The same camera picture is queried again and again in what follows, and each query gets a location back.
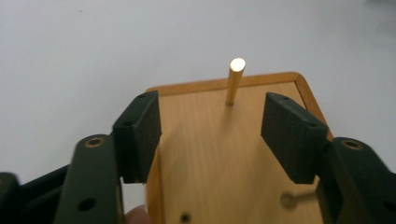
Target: white background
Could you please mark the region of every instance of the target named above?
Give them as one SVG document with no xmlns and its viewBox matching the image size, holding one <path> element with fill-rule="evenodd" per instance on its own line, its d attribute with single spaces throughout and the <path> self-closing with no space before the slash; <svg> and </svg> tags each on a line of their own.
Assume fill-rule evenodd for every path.
<svg viewBox="0 0 396 224">
<path fill-rule="evenodd" d="M 145 89 L 227 77 L 234 57 L 246 75 L 303 74 L 333 134 L 396 172 L 393 0 L 3 0 L 0 171 L 26 183 L 64 166 Z M 141 185 L 124 193 L 144 203 Z"/>
</svg>

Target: brass pin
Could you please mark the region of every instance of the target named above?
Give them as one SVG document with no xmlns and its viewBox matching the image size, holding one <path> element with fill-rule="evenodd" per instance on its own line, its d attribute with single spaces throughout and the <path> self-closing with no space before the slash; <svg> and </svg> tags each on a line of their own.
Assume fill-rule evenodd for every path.
<svg viewBox="0 0 396 224">
<path fill-rule="evenodd" d="M 241 58 L 235 58 L 230 63 L 230 73 L 228 75 L 226 105 L 233 105 L 233 99 L 238 91 L 239 82 L 244 74 L 246 62 Z"/>
</svg>

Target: hole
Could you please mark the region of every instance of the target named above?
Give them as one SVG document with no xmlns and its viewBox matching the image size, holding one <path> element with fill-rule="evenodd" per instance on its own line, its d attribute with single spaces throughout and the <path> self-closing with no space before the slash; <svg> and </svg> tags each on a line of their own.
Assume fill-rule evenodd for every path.
<svg viewBox="0 0 396 224">
<path fill-rule="evenodd" d="M 78 211 L 86 212 L 93 209 L 96 205 L 96 200 L 94 198 L 88 198 L 78 204 Z"/>
<path fill-rule="evenodd" d="M 188 213 L 181 214 L 180 221 L 181 221 L 181 223 L 190 223 L 191 222 L 190 214 L 188 214 Z"/>
<path fill-rule="evenodd" d="M 363 146 L 358 143 L 355 142 L 353 140 L 344 140 L 341 142 L 345 147 L 349 147 L 350 149 L 354 149 L 354 150 L 361 150 L 363 149 Z"/>
<path fill-rule="evenodd" d="M 326 146 L 323 148 L 324 153 L 328 153 L 330 151 L 330 147 Z"/>
<path fill-rule="evenodd" d="M 105 142 L 103 138 L 92 138 L 85 142 L 85 147 L 99 147 Z"/>
<path fill-rule="evenodd" d="M 393 202 L 382 202 L 384 207 L 386 207 L 390 212 L 396 213 L 396 203 Z"/>
<path fill-rule="evenodd" d="M 294 209 L 297 207 L 297 200 L 292 194 L 284 193 L 280 196 L 280 204 L 286 209 Z"/>
<path fill-rule="evenodd" d="M 125 121 L 125 122 L 122 123 L 122 125 L 125 126 L 125 127 L 128 127 L 128 126 L 132 125 L 132 122 L 131 121 Z"/>
</svg>

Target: wooden board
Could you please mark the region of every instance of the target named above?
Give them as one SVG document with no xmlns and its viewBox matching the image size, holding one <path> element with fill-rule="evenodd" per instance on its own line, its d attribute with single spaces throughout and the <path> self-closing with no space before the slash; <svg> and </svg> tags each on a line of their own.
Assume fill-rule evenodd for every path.
<svg viewBox="0 0 396 224">
<path fill-rule="evenodd" d="M 268 91 L 325 121 L 304 78 L 244 77 L 233 106 L 226 85 L 224 78 L 149 89 L 160 93 L 163 126 L 147 183 L 154 223 L 321 223 L 316 185 L 293 184 L 260 136 Z M 289 209 L 284 194 L 302 201 Z"/>
</svg>

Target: white table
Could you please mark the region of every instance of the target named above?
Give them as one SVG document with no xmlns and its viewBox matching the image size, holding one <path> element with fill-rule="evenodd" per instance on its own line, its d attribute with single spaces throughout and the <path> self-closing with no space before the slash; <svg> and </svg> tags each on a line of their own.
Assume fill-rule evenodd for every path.
<svg viewBox="0 0 396 224">
<path fill-rule="evenodd" d="M 396 172 L 395 1 L 1 1 L 0 171 L 26 183 L 110 133 L 145 89 L 246 75 L 305 76 L 332 133 Z M 145 202 L 124 189 L 126 208 Z"/>
</svg>

